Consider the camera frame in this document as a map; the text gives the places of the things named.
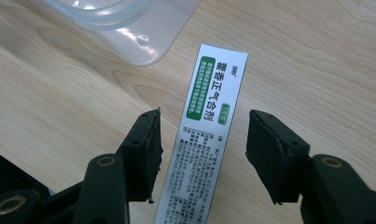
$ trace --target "wood grain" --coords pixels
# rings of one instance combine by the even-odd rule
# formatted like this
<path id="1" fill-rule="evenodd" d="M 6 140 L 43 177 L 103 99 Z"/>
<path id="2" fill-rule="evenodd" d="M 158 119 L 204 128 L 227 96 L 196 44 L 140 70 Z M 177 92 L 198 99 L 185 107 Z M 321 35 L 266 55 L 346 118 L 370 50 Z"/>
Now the wood grain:
<path id="1" fill-rule="evenodd" d="M 376 0 L 202 0 L 146 67 L 34 1 L 0 1 L 0 154 L 60 191 L 160 106 L 158 202 L 202 42 L 249 53 L 208 223 L 302 223 L 298 204 L 271 203 L 244 156 L 251 108 L 286 123 L 311 155 L 349 161 L 376 190 Z M 132 223 L 153 222 L 156 209 L 133 203 Z"/>

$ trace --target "black plastic part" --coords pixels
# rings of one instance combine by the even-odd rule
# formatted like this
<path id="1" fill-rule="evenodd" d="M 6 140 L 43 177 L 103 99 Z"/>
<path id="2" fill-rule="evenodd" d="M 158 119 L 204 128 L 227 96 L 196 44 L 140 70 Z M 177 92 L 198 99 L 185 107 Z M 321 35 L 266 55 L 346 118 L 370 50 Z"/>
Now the black plastic part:
<path id="1" fill-rule="evenodd" d="M 327 224 L 325 212 L 316 196 L 303 196 L 300 212 L 304 224 Z"/>
<path id="2" fill-rule="evenodd" d="M 251 110 L 246 157 L 273 203 L 295 203 L 303 185 L 310 145 L 275 116 Z"/>
<path id="3" fill-rule="evenodd" d="M 348 162 L 316 155 L 310 162 L 309 174 L 313 192 L 303 193 L 303 201 L 307 203 L 305 212 L 317 213 L 315 208 L 311 211 L 309 208 L 311 202 L 317 201 L 326 220 L 321 223 L 376 223 L 376 192 L 368 188 Z M 304 223 L 314 223 L 307 220 L 311 215 L 303 212 L 304 209 Z"/>
<path id="4" fill-rule="evenodd" d="M 47 187 L 0 156 L 0 195 L 20 189 L 34 189 L 42 199 L 50 196 Z"/>
<path id="5" fill-rule="evenodd" d="M 38 222 L 41 221 L 43 224 L 71 223 L 81 187 L 82 183 L 77 183 L 45 199 L 40 210 L 36 212 Z"/>
<path id="6" fill-rule="evenodd" d="M 90 161 L 72 223 L 130 223 L 123 169 L 118 154 Z"/>
<path id="7" fill-rule="evenodd" d="M 160 110 L 142 114 L 117 153 L 123 157 L 127 200 L 151 202 L 161 164 Z"/>

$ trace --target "transparent plastic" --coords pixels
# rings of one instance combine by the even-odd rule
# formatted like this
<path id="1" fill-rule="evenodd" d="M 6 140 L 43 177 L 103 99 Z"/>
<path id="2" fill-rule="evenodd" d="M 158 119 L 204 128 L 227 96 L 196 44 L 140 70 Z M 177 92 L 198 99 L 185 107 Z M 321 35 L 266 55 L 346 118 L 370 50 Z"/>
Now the transparent plastic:
<path id="1" fill-rule="evenodd" d="M 201 0 L 46 0 L 134 65 L 158 61 Z"/>

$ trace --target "box label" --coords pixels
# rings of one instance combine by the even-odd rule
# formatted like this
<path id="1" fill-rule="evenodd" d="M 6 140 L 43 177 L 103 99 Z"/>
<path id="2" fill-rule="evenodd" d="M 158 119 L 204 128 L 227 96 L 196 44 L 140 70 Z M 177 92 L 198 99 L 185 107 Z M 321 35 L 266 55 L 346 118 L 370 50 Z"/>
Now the box label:
<path id="1" fill-rule="evenodd" d="M 205 56 L 201 58 L 200 67 L 193 84 L 193 92 L 190 95 L 188 104 L 188 119 L 200 120 L 202 118 L 202 110 L 208 94 L 208 88 L 210 87 L 214 66 L 215 58 Z"/>
<path id="2" fill-rule="evenodd" d="M 202 44 L 155 223 L 206 223 L 247 53 Z"/>

